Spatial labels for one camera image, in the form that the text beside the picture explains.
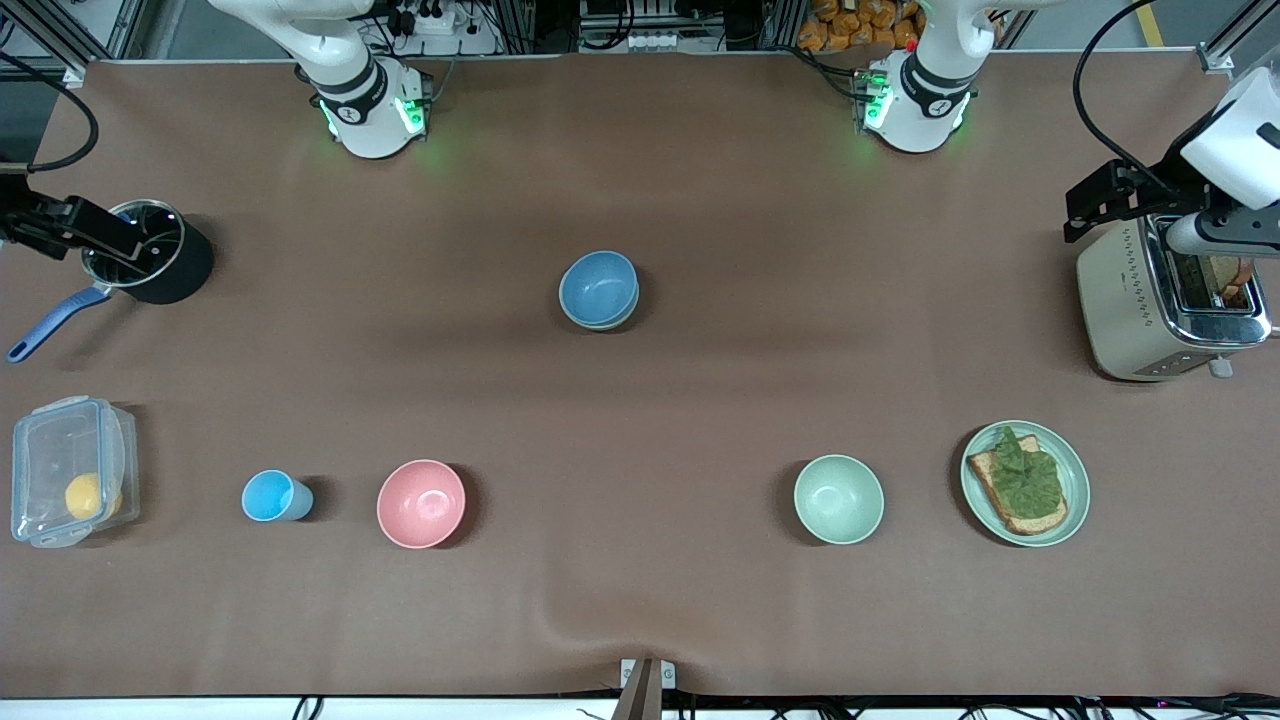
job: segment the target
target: blue bowl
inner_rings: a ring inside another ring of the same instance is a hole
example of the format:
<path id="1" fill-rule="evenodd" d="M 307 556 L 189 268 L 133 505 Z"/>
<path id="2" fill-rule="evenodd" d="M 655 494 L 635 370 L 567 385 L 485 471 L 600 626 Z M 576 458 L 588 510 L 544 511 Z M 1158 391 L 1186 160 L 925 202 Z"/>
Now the blue bowl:
<path id="1" fill-rule="evenodd" d="M 640 301 L 640 278 L 625 255 L 598 250 L 566 270 L 559 286 L 561 309 L 589 331 L 621 325 Z"/>

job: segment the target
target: green plate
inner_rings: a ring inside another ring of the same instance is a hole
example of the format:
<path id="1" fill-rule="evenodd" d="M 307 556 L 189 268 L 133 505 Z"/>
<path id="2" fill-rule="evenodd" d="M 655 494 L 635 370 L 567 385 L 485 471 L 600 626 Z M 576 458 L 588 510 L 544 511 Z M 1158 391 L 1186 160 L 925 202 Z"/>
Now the green plate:
<path id="1" fill-rule="evenodd" d="M 1004 432 L 1006 425 L 1012 428 L 1014 434 L 1019 438 L 1023 436 L 1036 436 L 1039 439 L 1041 450 L 1048 452 L 1053 460 L 1057 460 L 1057 479 L 1062 483 L 1062 497 L 1066 500 L 1066 520 L 1062 520 L 1062 524 L 1052 530 L 1038 536 L 1019 536 L 1009 532 L 1000 515 L 996 514 L 996 509 L 991 506 L 991 500 L 987 497 L 987 491 L 982 487 L 982 480 L 978 479 L 973 468 L 969 466 L 969 456 L 996 447 L 996 443 L 1000 441 L 1000 433 Z M 1037 425 L 1027 420 L 1001 420 L 987 425 L 978 430 L 978 434 L 973 436 L 973 439 L 964 448 L 964 456 L 960 459 L 960 489 L 964 491 L 964 497 L 969 501 L 973 514 L 982 520 L 983 525 L 987 525 L 988 530 L 1014 544 L 1024 547 L 1048 547 L 1065 541 L 1080 529 L 1080 525 L 1084 524 L 1084 518 L 1089 514 L 1089 475 L 1084 471 L 1084 462 L 1080 461 L 1080 456 L 1062 439 L 1062 436 L 1044 425 Z"/>

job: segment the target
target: toast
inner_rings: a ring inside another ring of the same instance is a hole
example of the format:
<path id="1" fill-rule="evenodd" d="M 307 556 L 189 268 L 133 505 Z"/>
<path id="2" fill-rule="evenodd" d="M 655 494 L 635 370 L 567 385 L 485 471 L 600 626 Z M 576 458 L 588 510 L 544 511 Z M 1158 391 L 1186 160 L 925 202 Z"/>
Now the toast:
<path id="1" fill-rule="evenodd" d="M 1253 260 L 1248 258 L 1222 258 L 1211 255 L 1201 261 L 1206 270 L 1204 284 L 1230 302 L 1253 278 Z"/>
<path id="2" fill-rule="evenodd" d="M 1036 436 L 1019 438 L 1018 445 L 1027 452 L 1039 451 L 1039 439 L 1037 439 Z M 992 471 L 996 468 L 995 448 L 988 450 L 987 452 L 979 452 L 978 455 L 970 455 L 969 466 L 973 468 L 974 474 L 978 475 L 979 480 L 982 480 L 982 487 L 987 491 L 991 506 L 996 509 L 996 514 L 1000 515 L 1001 521 L 1005 523 L 1009 532 L 1016 536 L 1038 536 L 1052 530 L 1066 520 L 1066 497 L 1062 497 L 1062 501 L 1057 503 L 1057 510 L 1043 518 L 1028 520 L 1025 518 L 1018 518 L 1010 512 L 1009 507 L 1000 501 L 1000 496 L 996 495 L 996 480 L 992 477 Z"/>

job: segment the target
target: plastic container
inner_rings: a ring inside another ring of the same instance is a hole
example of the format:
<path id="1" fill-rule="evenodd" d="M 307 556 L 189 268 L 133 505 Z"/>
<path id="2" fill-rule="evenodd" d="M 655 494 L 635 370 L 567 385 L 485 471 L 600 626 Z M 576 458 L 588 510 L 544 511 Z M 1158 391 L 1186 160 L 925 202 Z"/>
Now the plastic container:
<path id="1" fill-rule="evenodd" d="M 138 516 L 133 415 L 78 396 L 36 409 L 13 429 L 14 539 L 67 547 Z"/>

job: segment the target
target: bowl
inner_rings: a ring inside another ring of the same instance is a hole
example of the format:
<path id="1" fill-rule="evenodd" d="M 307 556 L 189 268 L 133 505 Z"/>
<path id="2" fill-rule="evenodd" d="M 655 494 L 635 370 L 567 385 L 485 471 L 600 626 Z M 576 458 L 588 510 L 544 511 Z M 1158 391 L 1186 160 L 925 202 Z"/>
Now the bowl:
<path id="1" fill-rule="evenodd" d="M 884 489 L 872 469 L 846 455 L 826 455 L 796 478 L 796 515 L 822 542 L 867 539 L 884 516 Z"/>
<path id="2" fill-rule="evenodd" d="M 561 310 L 589 329 L 621 325 L 640 300 L 640 278 L 631 260 L 612 250 L 589 252 L 561 278 Z"/>
<path id="3" fill-rule="evenodd" d="M 440 544 L 462 521 L 462 479 L 444 462 L 413 460 L 396 469 L 378 493 L 378 525 L 410 550 Z"/>

